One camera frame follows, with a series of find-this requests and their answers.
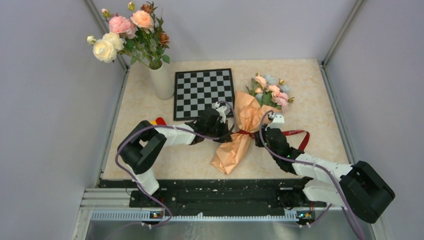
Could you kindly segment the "dark red ribbon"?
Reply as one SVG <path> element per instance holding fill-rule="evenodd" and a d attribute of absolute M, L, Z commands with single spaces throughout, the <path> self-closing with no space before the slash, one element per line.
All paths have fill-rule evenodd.
<path fill-rule="evenodd" d="M 258 133 L 248 132 L 248 131 L 245 131 L 245 130 L 238 130 L 235 133 L 241 134 L 241 135 L 248 135 L 252 139 L 258 139 L 259 138 Z M 298 135 L 298 134 L 305 134 L 300 145 L 298 146 L 298 149 L 301 150 L 301 151 L 305 150 L 305 148 L 307 147 L 309 140 L 310 140 L 310 133 L 306 130 L 288 130 L 288 131 L 282 131 L 281 133 L 283 135 L 285 135 L 286 137 L 287 136 L 294 136 L 294 135 Z"/>

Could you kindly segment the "orange paper bouquet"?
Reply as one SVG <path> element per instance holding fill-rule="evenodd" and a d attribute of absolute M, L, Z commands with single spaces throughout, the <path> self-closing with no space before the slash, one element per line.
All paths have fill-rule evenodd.
<path fill-rule="evenodd" d="M 230 134 L 231 142 L 218 147 L 210 165 L 228 175 L 243 160 L 265 113 L 270 110 L 283 112 L 293 103 L 294 97 L 289 95 L 285 83 L 284 79 L 257 73 L 246 91 L 236 91 L 234 122 L 237 131 Z"/>

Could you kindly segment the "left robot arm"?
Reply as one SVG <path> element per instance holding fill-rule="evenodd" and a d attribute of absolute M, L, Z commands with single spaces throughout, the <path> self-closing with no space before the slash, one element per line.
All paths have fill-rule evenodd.
<path fill-rule="evenodd" d="M 179 125 L 152 124 L 141 121 L 117 148 L 117 158 L 126 164 L 127 171 L 141 187 L 141 200 L 149 207 L 160 202 L 159 183 L 152 169 L 163 147 L 196 145 L 205 139 L 218 143 L 232 141 L 232 126 L 227 114 L 233 109 L 216 102 L 200 112 L 192 121 Z"/>

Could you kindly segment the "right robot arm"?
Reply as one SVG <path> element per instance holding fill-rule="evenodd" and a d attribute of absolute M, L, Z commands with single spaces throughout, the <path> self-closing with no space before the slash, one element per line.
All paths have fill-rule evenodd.
<path fill-rule="evenodd" d="M 395 199 L 395 192 L 365 161 L 342 164 L 314 157 L 287 141 L 278 128 L 254 133 L 255 144 L 268 150 L 278 167 L 303 178 L 293 200 L 299 206 L 324 202 L 346 208 L 357 218 L 374 224 Z"/>

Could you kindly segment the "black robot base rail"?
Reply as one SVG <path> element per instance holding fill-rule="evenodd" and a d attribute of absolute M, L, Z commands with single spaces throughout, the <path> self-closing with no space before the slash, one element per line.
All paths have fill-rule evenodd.
<path fill-rule="evenodd" d="M 325 208 L 327 204 L 309 201 L 301 191 L 299 178 L 291 179 L 160 179 L 159 189 L 150 199 L 131 180 L 101 180 L 103 189 L 123 188 L 129 207 L 150 209 L 152 219 L 166 215 L 167 206 L 178 217 L 265 217 L 284 216 L 290 210 Z"/>

